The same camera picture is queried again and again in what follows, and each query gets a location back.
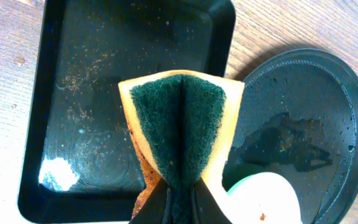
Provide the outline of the yellow green scrub sponge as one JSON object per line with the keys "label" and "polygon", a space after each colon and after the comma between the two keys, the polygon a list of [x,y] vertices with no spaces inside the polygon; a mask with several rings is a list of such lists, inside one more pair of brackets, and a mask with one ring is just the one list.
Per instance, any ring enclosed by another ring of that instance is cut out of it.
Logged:
{"label": "yellow green scrub sponge", "polygon": [[244,83],[191,70],[170,70],[118,84],[122,107],[146,189],[137,198],[138,219],[167,183],[164,206],[173,223],[192,221],[197,184],[202,184],[226,220],[231,219],[223,187],[241,107]]}

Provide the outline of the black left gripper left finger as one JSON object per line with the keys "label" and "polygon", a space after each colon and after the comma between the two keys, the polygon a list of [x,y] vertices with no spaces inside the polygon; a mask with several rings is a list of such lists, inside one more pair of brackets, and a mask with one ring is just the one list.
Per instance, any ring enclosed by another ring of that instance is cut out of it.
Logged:
{"label": "black left gripper left finger", "polygon": [[170,187],[163,179],[129,224],[170,224]]}

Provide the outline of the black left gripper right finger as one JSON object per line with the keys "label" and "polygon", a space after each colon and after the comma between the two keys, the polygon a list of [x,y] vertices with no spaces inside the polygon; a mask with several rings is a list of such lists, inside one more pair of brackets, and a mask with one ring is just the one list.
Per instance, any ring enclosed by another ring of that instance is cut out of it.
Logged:
{"label": "black left gripper right finger", "polygon": [[199,179],[193,186],[193,224],[231,224],[203,179]]}

